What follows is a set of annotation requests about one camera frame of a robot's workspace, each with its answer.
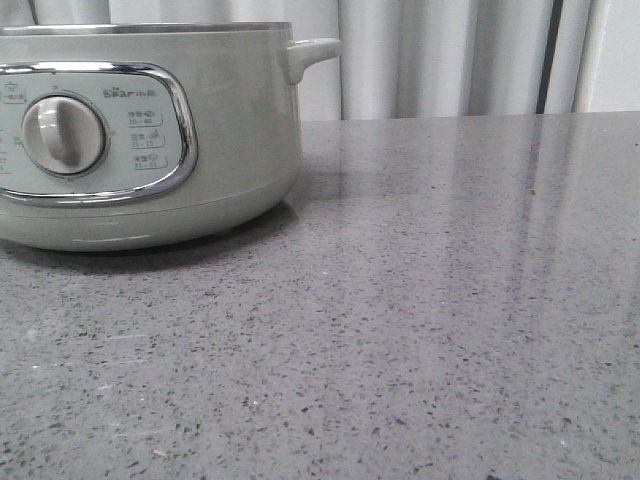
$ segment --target control panel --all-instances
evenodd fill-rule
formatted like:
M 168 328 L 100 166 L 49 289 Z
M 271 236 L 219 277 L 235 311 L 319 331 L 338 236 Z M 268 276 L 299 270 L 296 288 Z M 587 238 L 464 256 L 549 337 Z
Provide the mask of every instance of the control panel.
M 184 181 L 196 149 L 186 96 L 159 67 L 0 66 L 0 195 L 57 206 L 132 200 Z

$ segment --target brand logo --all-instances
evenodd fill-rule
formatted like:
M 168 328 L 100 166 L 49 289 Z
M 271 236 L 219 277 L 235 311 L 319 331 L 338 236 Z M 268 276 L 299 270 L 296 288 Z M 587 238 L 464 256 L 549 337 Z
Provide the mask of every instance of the brand logo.
M 102 90 L 104 98 L 129 98 L 129 97 L 155 97 L 155 90 L 122 90 L 120 87 L 105 88 Z

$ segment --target silver rim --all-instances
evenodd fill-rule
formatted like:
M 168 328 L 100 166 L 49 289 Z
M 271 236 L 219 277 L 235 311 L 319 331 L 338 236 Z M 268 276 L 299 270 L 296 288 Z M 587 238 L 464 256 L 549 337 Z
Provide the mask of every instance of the silver rim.
M 150 33 L 207 33 L 288 30 L 288 22 L 265 23 L 139 23 L 121 25 L 31 25 L 0 28 L 0 36 L 25 35 L 114 35 Z

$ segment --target control knob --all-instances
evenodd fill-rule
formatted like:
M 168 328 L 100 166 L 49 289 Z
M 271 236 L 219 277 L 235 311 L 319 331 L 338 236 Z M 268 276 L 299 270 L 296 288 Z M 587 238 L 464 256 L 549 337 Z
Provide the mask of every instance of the control knob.
M 72 97 L 45 97 L 29 107 L 22 120 L 27 155 L 43 169 L 73 175 L 103 155 L 106 136 L 96 112 Z

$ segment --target chrome trim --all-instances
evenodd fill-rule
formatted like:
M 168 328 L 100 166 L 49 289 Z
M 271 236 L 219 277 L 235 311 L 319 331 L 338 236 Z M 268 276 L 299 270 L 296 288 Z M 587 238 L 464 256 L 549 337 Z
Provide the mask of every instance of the chrome trim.
M 177 187 L 189 177 L 198 159 L 196 130 L 187 96 L 178 80 L 172 74 L 157 65 L 149 63 L 82 61 L 0 65 L 0 75 L 56 72 L 146 75 L 158 80 L 169 92 L 176 113 L 180 137 L 182 138 L 180 161 L 164 177 L 139 187 L 95 193 L 25 193 L 0 187 L 1 197 L 37 207 L 101 207 L 166 192 Z
M 205 32 L 248 32 L 273 31 L 291 28 L 289 22 L 263 23 L 131 23 L 104 25 L 29 25 L 0 28 L 2 36 L 21 35 L 114 35 L 148 33 L 205 33 Z

